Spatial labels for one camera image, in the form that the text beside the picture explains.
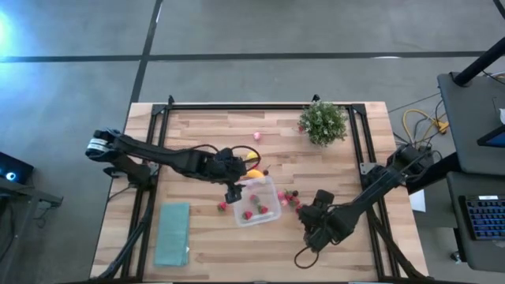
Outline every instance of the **teal towel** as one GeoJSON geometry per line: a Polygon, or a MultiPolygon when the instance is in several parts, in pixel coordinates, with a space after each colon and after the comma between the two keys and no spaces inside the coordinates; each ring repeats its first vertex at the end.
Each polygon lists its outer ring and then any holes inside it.
{"type": "Polygon", "coordinates": [[[189,203],[163,204],[159,213],[155,265],[188,263],[189,203]]]}

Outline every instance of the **computer keyboard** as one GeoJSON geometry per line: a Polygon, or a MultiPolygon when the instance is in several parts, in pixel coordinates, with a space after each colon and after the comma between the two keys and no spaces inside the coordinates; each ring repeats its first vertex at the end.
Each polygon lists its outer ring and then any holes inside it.
{"type": "Polygon", "coordinates": [[[467,224],[476,241],[505,240],[505,196],[464,196],[467,224]]]}

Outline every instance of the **potted plant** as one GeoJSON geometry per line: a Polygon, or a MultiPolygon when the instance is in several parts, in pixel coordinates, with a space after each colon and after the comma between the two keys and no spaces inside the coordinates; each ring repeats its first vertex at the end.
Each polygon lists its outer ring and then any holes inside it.
{"type": "Polygon", "coordinates": [[[298,129],[307,132],[312,143],[326,147],[336,139],[344,141],[346,120],[343,107],[318,100],[303,110],[298,129]]]}

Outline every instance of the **computer monitor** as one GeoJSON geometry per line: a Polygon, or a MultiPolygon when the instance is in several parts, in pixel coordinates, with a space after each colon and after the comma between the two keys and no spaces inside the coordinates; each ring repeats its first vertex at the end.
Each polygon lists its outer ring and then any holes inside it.
{"type": "Polygon", "coordinates": [[[505,125],[491,131],[477,140],[479,146],[505,148],[505,125]]]}
{"type": "Polygon", "coordinates": [[[0,178],[26,185],[33,166],[0,152],[0,178]]]}

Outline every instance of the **wooden table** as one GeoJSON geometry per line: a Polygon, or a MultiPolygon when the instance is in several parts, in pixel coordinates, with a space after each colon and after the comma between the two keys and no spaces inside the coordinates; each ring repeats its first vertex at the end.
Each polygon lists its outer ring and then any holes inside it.
{"type": "MultiPolygon", "coordinates": [[[[386,105],[381,102],[365,105],[377,160],[385,163],[395,150],[386,105]]],[[[151,103],[133,104],[125,134],[145,140],[151,109],[151,103]]],[[[220,149],[247,144],[262,155],[262,167],[271,165],[269,171],[276,188],[298,190],[302,203],[311,203],[317,189],[333,192],[336,203],[351,201],[361,191],[361,185],[349,123],[345,141],[318,148],[310,144],[305,134],[298,133],[299,115],[299,110],[172,110],[165,147],[214,144],[220,149]],[[255,131],[262,133],[259,143],[252,139],[255,131]]],[[[361,129],[360,135],[362,150],[367,156],[361,129]]],[[[110,194],[125,188],[126,183],[126,180],[115,180],[110,194]]],[[[303,225],[295,213],[284,207],[279,220],[240,228],[235,223],[233,208],[224,214],[216,210],[225,191],[224,185],[182,177],[167,166],[161,168],[144,281],[376,280],[365,215],[361,216],[354,234],[337,246],[327,246],[314,267],[302,270],[293,262],[294,255],[305,247],[303,225]],[[153,264],[159,208],[167,202],[191,204],[189,263],[184,267],[156,267],[153,264]]],[[[104,271],[124,245],[134,196],[134,190],[124,192],[107,205],[92,276],[104,271]]],[[[385,200],[395,241],[410,262],[421,273],[428,274],[406,190],[401,187],[393,189],[385,200]]],[[[381,245],[381,251],[387,266],[384,245],[381,245]]],[[[138,249],[133,254],[132,267],[137,266],[137,253],[138,249]]],[[[313,257],[307,253],[299,261],[309,263],[313,257]]]]}

